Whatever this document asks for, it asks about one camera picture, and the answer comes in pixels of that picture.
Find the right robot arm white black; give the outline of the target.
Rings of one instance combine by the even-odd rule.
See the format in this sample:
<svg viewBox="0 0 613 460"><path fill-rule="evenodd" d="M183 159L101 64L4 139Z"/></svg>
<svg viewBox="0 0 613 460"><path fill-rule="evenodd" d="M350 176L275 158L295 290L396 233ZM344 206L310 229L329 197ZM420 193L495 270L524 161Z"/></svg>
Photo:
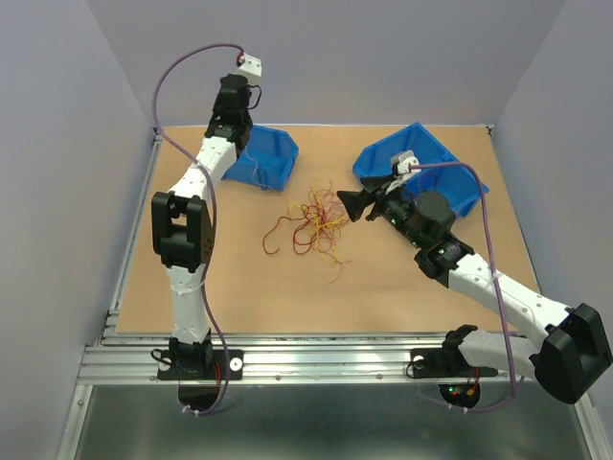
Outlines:
<svg viewBox="0 0 613 460"><path fill-rule="evenodd" d="M418 250L421 272L480 303L512 324L516 334L488 333L463 325L437 348L424 349L407 364L410 379L454 379L506 371L536 380L562 403L576 403L611 366L612 352L600 314L582 303L571 308L490 268L488 261L456 238L448 200L433 191L410 196L391 177L364 177L359 192L337 196L351 221L385 219Z"/></svg>

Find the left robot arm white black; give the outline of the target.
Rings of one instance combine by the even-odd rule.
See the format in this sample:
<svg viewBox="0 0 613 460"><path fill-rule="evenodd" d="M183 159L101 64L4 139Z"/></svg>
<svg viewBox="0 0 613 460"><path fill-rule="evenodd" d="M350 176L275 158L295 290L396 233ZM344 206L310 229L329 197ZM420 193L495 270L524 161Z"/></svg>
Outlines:
<svg viewBox="0 0 613 460"><path fill-rule="evenodd" d="M213 368L213 354L200 345L211 331L201 289L216 239L215 187L250 139L250 99L259 83L259 77L242 71L220 79L199 152L188 152L192 163L181 178L151 200L153 250L170 279L171 339L188 346L179 363L194 378L206 376Z"/></svg>

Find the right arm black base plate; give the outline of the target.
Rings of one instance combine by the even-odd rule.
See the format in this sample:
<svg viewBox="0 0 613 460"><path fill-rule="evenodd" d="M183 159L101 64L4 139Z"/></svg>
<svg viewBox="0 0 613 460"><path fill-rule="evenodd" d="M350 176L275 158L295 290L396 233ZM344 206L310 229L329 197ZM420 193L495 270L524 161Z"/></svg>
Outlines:
<svg viewBox="0 0 613 460"><path fill-rule="evenodd" d="M499 372L490 367L475 367L467 363L459 351L445 348L422 348L411 353L405 367L410 379L444 379L469 377L497 377Z"/></svg>

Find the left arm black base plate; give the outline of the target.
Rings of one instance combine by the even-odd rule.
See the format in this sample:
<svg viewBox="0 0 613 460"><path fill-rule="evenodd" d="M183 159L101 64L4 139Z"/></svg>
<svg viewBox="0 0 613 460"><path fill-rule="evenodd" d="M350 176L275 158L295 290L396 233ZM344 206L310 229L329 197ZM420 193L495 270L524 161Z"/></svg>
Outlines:
<svg viewBox="0 0 613 460"><path fill-rule="evenodd" d="M228 351L228 362L222 349L213 349L209 361L181 365L168 349L153 349L150 356L158 365L157 378L165 381L180 380L241 380L244 352Z"/></svg>

